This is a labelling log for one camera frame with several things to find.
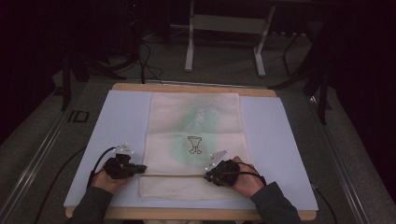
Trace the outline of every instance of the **dark sleeve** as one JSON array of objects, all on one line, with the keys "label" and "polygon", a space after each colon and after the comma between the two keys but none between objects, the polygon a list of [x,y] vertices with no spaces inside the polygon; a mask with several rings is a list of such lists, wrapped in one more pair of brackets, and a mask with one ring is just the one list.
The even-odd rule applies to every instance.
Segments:
[{"label": "dark sleeve", "polygon": [[257,191],[251,198],[266,224],[301,223],[297,209],[283,196],[276,182]]},{"label": "dark sleeve", "polygon": [[84,197],[82,197],[78,206],[73,211],[73,216],[65,224],[105,223],[104,217],[112,198],[113,194],[104,189],[95,187],[87,188]]}]

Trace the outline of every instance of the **white towel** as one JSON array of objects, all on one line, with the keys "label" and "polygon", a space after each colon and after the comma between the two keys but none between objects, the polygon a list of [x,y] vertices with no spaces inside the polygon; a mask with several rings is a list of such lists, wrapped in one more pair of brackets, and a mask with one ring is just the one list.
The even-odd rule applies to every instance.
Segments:
[{"label": "white towel", "polygon": [[[237,93],[153,93],[143,164],[147,175],[203,175],[210,154],[223,158],[248,154]],[[239,197],[203,178],[140,178],[142,197],[218,200]]]}]

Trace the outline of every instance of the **dark background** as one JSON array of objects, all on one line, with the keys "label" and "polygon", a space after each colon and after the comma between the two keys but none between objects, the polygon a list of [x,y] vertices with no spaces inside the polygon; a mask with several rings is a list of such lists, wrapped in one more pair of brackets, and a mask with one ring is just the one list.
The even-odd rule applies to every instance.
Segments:
[{"label": "dark background", "polygon": [[[211,10],[210,4],[201,1],[197,10]],[[224,7],[227,10],[219,13],[262,15],[260,10],[242,9],[235,1],[219,1],[219,4],[227,4]],[[391,1],[352,1],[349,4],[348,7],[332,7],[327,23],[333,28],[322,34],[325,39],[322,43],[326,44],[317,55],[337,49],[331,55],[334,62],[331,86],[336,88],[341,104],[396,202],[396,7]],[[147,0],[144,9],[136,8],[134,15],[168,38],[170,23],[188,23],[186,8],[189,4],[184,0]],[[307,13],[307,7],[278,7],[271,31],[303,32],[303,24],[297,21],[320,18],[317,12],[323,10],[323,7],[309,8]],[[146,12],[143,16],[139,14],[142,11]],[[119,40],[106,38],[108,27],[97,25],[103,18],[94,16],[89,1],[1,1],[0,143],[54,91],[51,76],[61,69],[62,57],[70,43],[96,55],[97,59],[106,59],[108,50]],[[122,17],[111,17],[107,21],[125,22]]]}]

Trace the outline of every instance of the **person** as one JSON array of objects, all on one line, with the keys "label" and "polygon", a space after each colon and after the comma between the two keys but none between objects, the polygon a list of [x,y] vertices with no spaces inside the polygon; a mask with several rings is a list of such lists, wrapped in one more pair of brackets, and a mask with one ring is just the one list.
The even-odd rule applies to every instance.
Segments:
[{"label": "person", "polygon": [[[252,166],[244,164],[239,157],[233,158],[233,161],[238,162],[241,172],[256,173]],[[113,195],[131,179],[129,177],[115,180],[106,172],[99,172],[73,211],[73,216],[65,223],[104,223],[106,210]],[[266,224],[301,223],[297,209],[284,197],[276,182],[264,186],[255,175],[239,175],[231,189],[253,201]]]}]

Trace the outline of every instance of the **black line drawing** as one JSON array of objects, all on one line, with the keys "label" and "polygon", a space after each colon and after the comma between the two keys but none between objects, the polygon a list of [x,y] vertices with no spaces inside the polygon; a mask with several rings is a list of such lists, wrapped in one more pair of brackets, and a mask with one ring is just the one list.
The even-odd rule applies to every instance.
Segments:
[{"label": "black line drawing", "polygon": [[202,137],[188,136],[187,138],[189,139],[189,141],[192,144],[192,149],[190,149],[190,154],[195,154],[195,152],[197,154],[201,154],[202,150],[198,149],[198,146],[199,146],[199,143],[202,140]]}]

